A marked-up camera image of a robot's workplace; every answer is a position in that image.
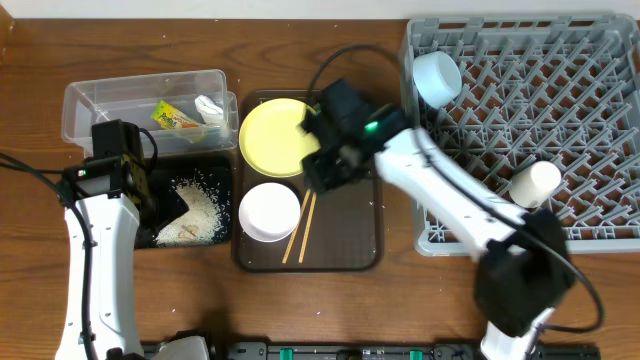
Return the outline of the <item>white bowl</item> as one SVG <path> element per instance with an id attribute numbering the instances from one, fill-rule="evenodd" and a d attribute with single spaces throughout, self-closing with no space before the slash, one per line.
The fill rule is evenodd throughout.
<path id="1" fill-rule="evenodd" d="M 263 183 L 242 198 L 238 218 L 242 230 L 262 243 L 278 242 L 298 224 L 301 205 L 296 194 L 280 183 Z"/>

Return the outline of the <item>green snack wrapper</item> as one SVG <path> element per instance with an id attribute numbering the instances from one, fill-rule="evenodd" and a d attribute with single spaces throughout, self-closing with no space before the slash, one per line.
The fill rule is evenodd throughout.
<path id="1" fill-rule="evenodd" d="M 197 128 L 201 124 L 184 114 L 179 109 L 161 100 L 151 114 L 151 119 L 158 123 L 162 129 Z"/>

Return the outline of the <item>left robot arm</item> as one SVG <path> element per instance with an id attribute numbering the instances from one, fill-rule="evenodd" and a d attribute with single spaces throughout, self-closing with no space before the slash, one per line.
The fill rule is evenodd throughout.
<path id="1" fill-rule="evenodd" d="M 184 215 L 175 191 L 156 197 L 148 177 L 146 130 L 122 120 L 91 128 L 93 152 L 68 167 L 58 184 L 70 243 L 65 325 L 58 359 L 208 359 L 206 338 L 180 332 L 143 346 L 135 319 L 133 260 L 136 244 Z"/>

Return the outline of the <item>pile of rice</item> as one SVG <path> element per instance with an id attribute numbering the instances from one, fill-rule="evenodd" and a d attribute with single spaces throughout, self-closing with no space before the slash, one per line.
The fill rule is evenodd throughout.
<path id="1" fill-rule="evenodd" d="M 189 206 L 189 211 L 162 229 L 156 237 L 158 247 L 213 245 L 226 242 L 231 235 L 231 190 L 212 174 L 197 172 L 176 178 L 172 185 Z M 198 239 L 181 240 L 181 226 L 196 226 Z"/>

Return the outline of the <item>white napkin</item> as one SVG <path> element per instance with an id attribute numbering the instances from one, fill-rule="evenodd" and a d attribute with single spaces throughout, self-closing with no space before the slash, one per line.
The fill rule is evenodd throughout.
<path id="1" fill-rule="evenodd" d="M 212 99 L 205 95 L 200 95 L 194 100 L 196 110 L 207 125 L 220 126 L 224 120 L 224 109 L 217 105 Z"/>

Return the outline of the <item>light blue bowl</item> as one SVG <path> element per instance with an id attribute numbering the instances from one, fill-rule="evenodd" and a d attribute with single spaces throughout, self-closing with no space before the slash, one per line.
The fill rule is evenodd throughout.
<path id="1" fill-rule="evenodd" d="M 414 59 L 412 78 L 420 97 L 433 108 L 442 108 L 462 90 L 462 77 L 456 62 L 436 51 Z"/>

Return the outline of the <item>pale green cup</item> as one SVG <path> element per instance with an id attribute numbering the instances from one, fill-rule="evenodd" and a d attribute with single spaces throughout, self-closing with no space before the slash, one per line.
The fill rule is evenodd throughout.
<path id="1" fill-rule="evenodd" d="M 538 161 L 511 178 L 509 195 L 519 206 L 536 208 L 560 185 L 562 174 L 549 161 Z"/>

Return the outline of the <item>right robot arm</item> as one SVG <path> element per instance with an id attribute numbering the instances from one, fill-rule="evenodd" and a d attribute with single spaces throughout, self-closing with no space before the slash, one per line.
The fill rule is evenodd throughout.
<path id="1" fill-rule="evenodd" d="M 491 192 L 435 145 L 400 107 L 376 107 L 345 80 L 303 112 L 319 142 L 301 163 L 322 194 L 377 175 L 416 200 L 477 263 L 474 300 L 488 320 L 487 359 L 528 359 L 544 323 L 574 285 L 566 236 L 547 209 L 533 213 Z"/>

